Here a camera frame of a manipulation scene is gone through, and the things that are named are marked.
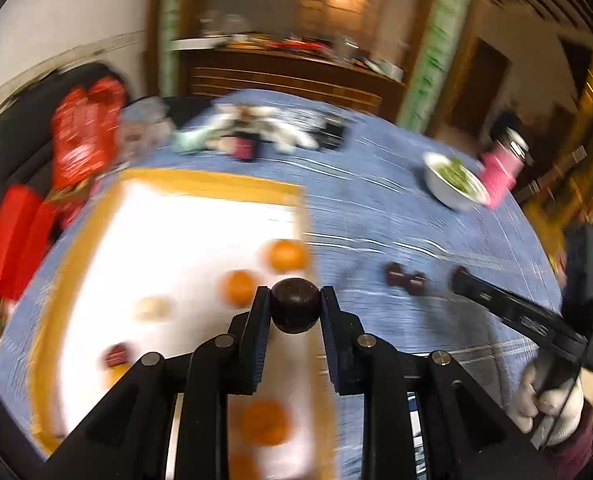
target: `human hand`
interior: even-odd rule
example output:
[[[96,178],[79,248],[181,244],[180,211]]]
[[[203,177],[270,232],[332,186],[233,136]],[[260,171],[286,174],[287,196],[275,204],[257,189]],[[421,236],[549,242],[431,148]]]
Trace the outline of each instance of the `human hand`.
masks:
[[[540,370],[535,360],[526,365],[521,373],[519,389],[512,397],[506,412],[523,433],[529,433],[534,424],[534,418],[539,412],[557,416],[565,403],[559,420],[546,444],[547,446],[554,446],[570,437],[579,426],[581,410],[583,409],[583,390],[581,389],[581,380],[577,378],[575,381],[572,378],[558,388],[543,392],[537,398],[534,384],[540,382],[537,381],[537,378],[540,379],[544,373],[547,373],[547,370]],[[568,401],[565,402],[570,387],[573,390]]]

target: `doorway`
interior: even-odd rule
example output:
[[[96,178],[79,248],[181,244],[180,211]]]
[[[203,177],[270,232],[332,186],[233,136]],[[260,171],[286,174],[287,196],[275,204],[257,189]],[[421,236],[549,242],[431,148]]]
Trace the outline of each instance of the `doorway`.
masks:
[[[478,140],[485,118],[510,64],[507,57],[479,39],[470,70],[448,118],[448,124]]]

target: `pink bottle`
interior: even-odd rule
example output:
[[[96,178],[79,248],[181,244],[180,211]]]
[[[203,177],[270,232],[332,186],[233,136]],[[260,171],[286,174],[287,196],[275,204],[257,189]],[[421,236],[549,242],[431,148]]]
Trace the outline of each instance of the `pink bottle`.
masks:
[[[494,143],[493,150],[484,153],[483,171],[479,180],[490,195],[490,209],[496,208],[507,192],[514,187],[516,176],[523,168],[523,162],[528,152],[528,145],[523,138],[510,128],[507,137],[501,142]]]

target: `black handheld device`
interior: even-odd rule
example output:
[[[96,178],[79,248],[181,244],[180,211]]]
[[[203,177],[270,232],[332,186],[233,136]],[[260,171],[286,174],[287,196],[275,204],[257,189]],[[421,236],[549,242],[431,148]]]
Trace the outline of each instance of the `black handheld device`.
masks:
[[[539,345],[538,368],[545,373],[534,384],[538,395],[575,379],[580,368],[593,372],[593,225],[570,228],[566,248],[561,314],[480,280],[465,267],[458,267],[452,278],[455,293],[485,306]],[[535,418],[531,442],[536,448],[545,446],[554,424],[553,416],[539,413]]]

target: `dark round fruit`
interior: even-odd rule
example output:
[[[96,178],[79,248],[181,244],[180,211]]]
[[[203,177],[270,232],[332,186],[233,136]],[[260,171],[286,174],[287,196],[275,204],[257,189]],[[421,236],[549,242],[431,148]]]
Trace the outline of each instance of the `dark round fruit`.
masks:
[[[306,332],[321,315],[319,289],[303,278],[281,280],[270,291],[270,312],[274,324],[282,332]]]
[[[405,286],[408,281],[403,267],[397,262],[390,262],[384,268],[385,283],[389,286]]]
[[[130,354],[127,343],[118,343],[108,349],[103,357],[103,362],[108,368],[129,363]]]

